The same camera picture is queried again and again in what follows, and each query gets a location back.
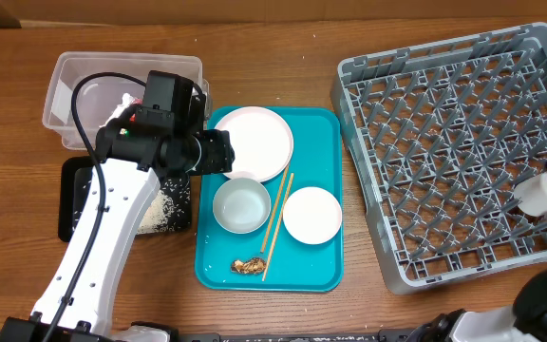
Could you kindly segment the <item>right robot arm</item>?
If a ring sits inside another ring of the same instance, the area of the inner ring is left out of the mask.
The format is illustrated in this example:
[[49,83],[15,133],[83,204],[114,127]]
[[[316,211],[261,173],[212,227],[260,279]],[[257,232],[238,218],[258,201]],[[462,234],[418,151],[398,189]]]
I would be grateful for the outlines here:
[[[545,171],[519,183],[514,190],[518,209],[525,215],[547,214]],[[547,341],[547,271],[534,276],[514,303],[489,312],[464,309],[441,314],[415,329],[408,341]]]

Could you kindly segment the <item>cooked white rice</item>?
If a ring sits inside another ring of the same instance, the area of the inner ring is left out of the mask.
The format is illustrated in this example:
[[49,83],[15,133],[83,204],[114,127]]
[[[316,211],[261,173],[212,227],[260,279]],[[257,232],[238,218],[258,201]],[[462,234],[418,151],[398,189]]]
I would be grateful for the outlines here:
[[[72,234],[75,230],[90,188],[90,167],[75,172],[72,196],[69,204],[63,204],[59,212],[59,232]],[[138,228],[138,235],[173,233],[184,231],[191,225],[191,183],[188,179],[168,178]]]

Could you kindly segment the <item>white cup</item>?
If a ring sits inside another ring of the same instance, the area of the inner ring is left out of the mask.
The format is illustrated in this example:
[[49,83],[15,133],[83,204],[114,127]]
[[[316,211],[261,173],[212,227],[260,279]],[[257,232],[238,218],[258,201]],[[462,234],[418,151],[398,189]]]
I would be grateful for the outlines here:
[[532,217],[547,213],[547,172],[543,172],[519,183],[514,189],[514,198],[519,200],[521,212]]

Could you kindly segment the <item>gold foil wrapper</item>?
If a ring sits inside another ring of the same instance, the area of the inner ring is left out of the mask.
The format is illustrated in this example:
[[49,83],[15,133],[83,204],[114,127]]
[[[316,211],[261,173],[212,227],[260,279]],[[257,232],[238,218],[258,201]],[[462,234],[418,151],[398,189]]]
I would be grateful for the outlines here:
[[266,261],[261,257],[253,257],[248,260],[237,259],[231,264],[231,271],[241,275],[259,275],[267,268]]

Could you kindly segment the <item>red snack wrapper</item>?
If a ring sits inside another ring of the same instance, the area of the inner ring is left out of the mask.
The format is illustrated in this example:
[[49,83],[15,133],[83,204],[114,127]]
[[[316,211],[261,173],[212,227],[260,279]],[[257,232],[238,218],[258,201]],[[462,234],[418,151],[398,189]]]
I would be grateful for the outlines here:
[[130,109],[130,117],[129,121],[134,122],[136,118],[136,112],[138,108],[142,105],[142,99],[135,99],[132,104],[129,106]]

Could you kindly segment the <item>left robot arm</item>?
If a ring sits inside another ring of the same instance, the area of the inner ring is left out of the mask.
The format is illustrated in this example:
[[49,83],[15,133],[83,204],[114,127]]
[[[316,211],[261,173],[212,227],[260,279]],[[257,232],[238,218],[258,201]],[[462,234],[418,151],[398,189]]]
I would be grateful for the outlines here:
[[112,315],[123,268],[141,220],[168,178],[231,171],[226,131],[204,129],[206,96],[178,74],[152,70],[140,103],[111,118],[90,140],[73,89],[70,113],[91,160],[85,205],[66,253],[29,318],[6,319],[2,341],[172,341],[177,332],[137,322],[113,334]]

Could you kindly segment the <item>white tissue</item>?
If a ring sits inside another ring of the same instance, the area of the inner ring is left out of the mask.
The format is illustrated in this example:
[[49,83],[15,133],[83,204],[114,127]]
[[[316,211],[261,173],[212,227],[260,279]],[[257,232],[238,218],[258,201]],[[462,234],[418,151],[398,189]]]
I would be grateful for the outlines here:
[[124,93],[122,95],[122,102],[116,106],[112,111],[111,115],[105,121],[103,126],[106,126],[112,119],[119,118],[122,113],[132,104],[134,104],[138,99],[130,95],[129,93]]

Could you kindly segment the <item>grey bowl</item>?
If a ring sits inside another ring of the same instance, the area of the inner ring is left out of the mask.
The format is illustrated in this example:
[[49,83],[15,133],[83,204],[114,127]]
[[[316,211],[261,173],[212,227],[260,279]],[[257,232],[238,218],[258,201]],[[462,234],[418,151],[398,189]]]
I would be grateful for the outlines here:
[[217,223],[234,234],[249,234],[268,219],[272,200],[260,182],[247,178],[227,180],[216,191],[213,214]]

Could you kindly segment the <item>small white plate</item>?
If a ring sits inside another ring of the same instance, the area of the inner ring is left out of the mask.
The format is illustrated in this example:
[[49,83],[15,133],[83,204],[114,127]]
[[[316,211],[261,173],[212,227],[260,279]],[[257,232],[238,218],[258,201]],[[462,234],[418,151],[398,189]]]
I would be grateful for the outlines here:
[[284,204],[283,223],[301,243],[319,245],[333,239],[341,229],[341,204],[329,191],[304,187],[293,192]]

